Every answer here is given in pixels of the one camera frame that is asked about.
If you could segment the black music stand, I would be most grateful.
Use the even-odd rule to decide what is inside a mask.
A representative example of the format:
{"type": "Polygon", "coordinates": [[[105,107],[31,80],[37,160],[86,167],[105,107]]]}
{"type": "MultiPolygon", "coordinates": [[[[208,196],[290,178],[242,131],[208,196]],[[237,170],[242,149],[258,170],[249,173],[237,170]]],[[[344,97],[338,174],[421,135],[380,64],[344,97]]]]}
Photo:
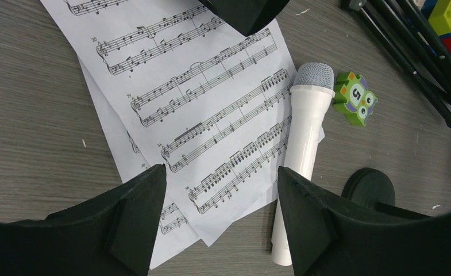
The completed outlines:
{"type": "MultiPolygon", "coordinates": [[[[288,1],[202,1],[243,36],[257,33],[288,1]]],[[[341,1],[422,90],[451,129],[451,53],[414,1],[341,1]]]]}

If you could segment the black microphone stand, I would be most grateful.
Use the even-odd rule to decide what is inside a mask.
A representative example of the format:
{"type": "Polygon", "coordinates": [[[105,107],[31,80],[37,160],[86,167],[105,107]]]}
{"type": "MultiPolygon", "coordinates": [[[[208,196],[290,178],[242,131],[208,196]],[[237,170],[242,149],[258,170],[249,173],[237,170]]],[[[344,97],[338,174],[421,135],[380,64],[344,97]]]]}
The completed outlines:
{"type": "Polygon", "coordinates": [[[409,220],[428,216],[395,206],[395,189],[389,177],[374,168],[361,168],[347,180],[341,197],[390,216],[409,220]]]}

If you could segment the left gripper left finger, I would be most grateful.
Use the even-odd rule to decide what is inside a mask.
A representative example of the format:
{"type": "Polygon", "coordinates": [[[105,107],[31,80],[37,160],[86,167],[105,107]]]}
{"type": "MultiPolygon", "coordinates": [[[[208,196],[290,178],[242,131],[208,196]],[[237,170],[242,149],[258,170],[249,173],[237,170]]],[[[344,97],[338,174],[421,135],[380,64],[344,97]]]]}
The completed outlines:
{"type": "Polygon", "coordinates": [[[48,265],[60,264],[59,253],[70,249],[80,230],[97,234],[94,223],[74,211],[77,205],[43,220],[0,223],[0,275],[71,275],[48,265]]]}

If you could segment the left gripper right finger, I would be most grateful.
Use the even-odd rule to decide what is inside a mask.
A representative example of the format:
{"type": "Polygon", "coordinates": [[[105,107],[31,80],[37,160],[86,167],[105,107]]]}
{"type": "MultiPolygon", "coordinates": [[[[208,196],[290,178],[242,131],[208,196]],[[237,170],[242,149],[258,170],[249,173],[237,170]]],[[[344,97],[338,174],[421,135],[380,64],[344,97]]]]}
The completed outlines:
{"type": "Polygon", "coordinates": [[[295,275],[451,275],[451,212],[390,216],[287,167],[278,192],[295,275]]]}

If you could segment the white toy microphone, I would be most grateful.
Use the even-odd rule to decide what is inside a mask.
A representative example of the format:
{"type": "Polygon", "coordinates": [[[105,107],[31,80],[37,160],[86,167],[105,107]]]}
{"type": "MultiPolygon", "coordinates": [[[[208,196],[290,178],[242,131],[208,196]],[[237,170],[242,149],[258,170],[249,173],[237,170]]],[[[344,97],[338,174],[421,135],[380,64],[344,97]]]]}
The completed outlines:
{"type": "Polygon", "coordinates": [[[322,123],[335,95],[334,72],[325,63],[300,66],[291,92],[292,121],[284,167],[310,180],[313,174],[322,123]]]}

